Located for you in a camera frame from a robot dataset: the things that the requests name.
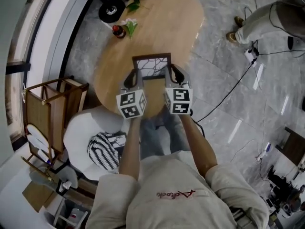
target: jeans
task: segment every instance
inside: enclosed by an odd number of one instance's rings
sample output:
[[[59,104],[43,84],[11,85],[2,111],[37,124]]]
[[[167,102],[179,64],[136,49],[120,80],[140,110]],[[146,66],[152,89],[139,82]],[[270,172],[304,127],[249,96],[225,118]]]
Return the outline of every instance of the jeans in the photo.
[[[171,153],[177,151],[190,151],[189,144],[186,139],[185,131],[179,116],[170,114],[168,109],[163,108],[162,119],[165,128],[170,135]],[[150,156],[163,156],[164,151],[161,146],[156,127],[152,120],[142,120],[140,127],[141,135],[141,160]]]

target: power strip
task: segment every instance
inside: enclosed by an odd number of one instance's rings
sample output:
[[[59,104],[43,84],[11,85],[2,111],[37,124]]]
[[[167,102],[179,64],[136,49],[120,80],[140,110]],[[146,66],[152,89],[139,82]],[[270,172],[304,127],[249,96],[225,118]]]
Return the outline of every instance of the power strip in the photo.
[[[252,50],[252,52],[249,52],[249,50],[246,50],[245,52],[244,52],[244,55],[246,56],[246,58],[247,58],[247,60],[249,61],[249,63],[252,63],[252,61],[256,58],[256,55],[255,55],[255,53],[253,52],[253,50]]]

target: sneaker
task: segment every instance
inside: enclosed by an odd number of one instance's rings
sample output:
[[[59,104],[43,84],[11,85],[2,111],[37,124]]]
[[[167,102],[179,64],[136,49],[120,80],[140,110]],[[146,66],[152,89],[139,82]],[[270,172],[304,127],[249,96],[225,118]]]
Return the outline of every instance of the sneaker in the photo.
[[[244,20],[242,18],[235,16],[234,21],[239,28],[241,28],[243,26]]]
[[[232,43],[237,43],[238,42],[237,39],[236,39],[236,36],[235,36],[235,32],[227,33],[226,37],[227,37],[227,40],[229,42],[232,42]]]

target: oval wooden table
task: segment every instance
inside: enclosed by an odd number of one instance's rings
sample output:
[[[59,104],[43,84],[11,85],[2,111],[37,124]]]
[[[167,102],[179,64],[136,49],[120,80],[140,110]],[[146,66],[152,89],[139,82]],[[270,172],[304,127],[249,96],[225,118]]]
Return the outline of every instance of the oval wooden table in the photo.
[[[100,102],[118,113],[119,84],[133,68],[132,57],[170,52],[172,63],[184,68],[203,22],[199,0],[140,0],[135,11],[124,11],[120,20],[138,20],[132,39],[112,37],[95,70],[94,89]],[[164,106],[164,79],[144,81],[147,106],[144,117],[157,115]]]

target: striped cushion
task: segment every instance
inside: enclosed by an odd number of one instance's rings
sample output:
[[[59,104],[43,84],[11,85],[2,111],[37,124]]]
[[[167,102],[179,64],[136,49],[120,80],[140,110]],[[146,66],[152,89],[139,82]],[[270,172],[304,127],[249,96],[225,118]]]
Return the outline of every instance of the striped cushion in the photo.
[[[121,156],[108,141],[107,136],[102,132],[94,136],[88,144],[87,153],[90,159],[99,167],[106,170],[113,170],[119,166]]]

